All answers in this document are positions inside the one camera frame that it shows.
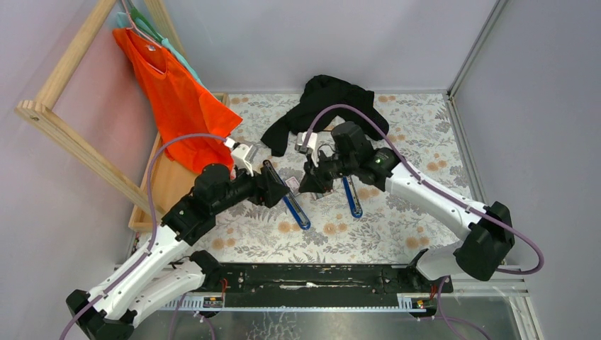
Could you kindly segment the blue stapler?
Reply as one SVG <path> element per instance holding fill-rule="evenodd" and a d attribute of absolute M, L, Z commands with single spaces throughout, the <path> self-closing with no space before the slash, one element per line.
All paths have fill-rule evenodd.
<path fill-rule="evenodd" d="M 268 160 L 264 160 L 262 162 L 264 168 L 271 174 L 271 176 L 280 184 L 284 185 L 288 188 L 288 193 L 283 197 L 283 201 L 286 204 L 286 207 L 291 212 L 294 220 L 297 225 L 302 230 L 309 230 L 311 227 L 310 220 L 308 216 L 304 213 L 303 209 L 299 205 L 298 201 L 295 199 L 292 194 L 291 189 L 287 186 L 286 182 L 277 174 L 273 164 Z"/>
<path fill-rule="evenodd" d="M 363 215 L 363 209 L 358 197 L 358 193 L 351 176 L 342 177 L 347 202 L 349 204 L 350 213 L 353 218 L 359 219 Z"/>

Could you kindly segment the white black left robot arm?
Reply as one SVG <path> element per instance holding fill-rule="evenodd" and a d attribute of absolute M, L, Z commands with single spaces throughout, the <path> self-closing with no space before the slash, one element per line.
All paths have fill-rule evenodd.
<path fill-rule="evenodd" d="M 222 164 L 206 166 L 194 185 L 156 226 L 152 236 L 117 271 L 89 291 L 66 300 L 77 326 L 89 339 L 128 339 L 150 314 L 175 297 L 221 281 L 221 265 L 206 250 L 195 251 L 170 274 L 155 276 L 216 225 L 221 212 L 247 200 L 274 207 L 289 188 L 270 171 L 238 169 L 231 178 Z"/>

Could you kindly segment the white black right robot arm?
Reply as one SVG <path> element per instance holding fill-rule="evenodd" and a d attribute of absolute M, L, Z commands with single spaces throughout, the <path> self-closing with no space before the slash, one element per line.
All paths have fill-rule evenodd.
<path fill-rule="evenodd" d="M 334 152 L 327 156 L 318 149 L 317 134 L 298 134 L 295 149 L 307 157 L 301 193 L 325 193 L 334 180 L 355 176 L 364 184 L 408 200 L 451 230 L 457 242 L 422 250 L 410 262 L 406 281 L 417 292 L 428 289 L 436 279 L 457 273 L 479 281 L 491 279 L 515 245 L 513 234 L 492 221 L 510 223 L 505 205 L 487 206 L 453 192 L 421 174 L 390 147 L 375 148 L 353 122 L 336 126 L 331 136 Z"/>

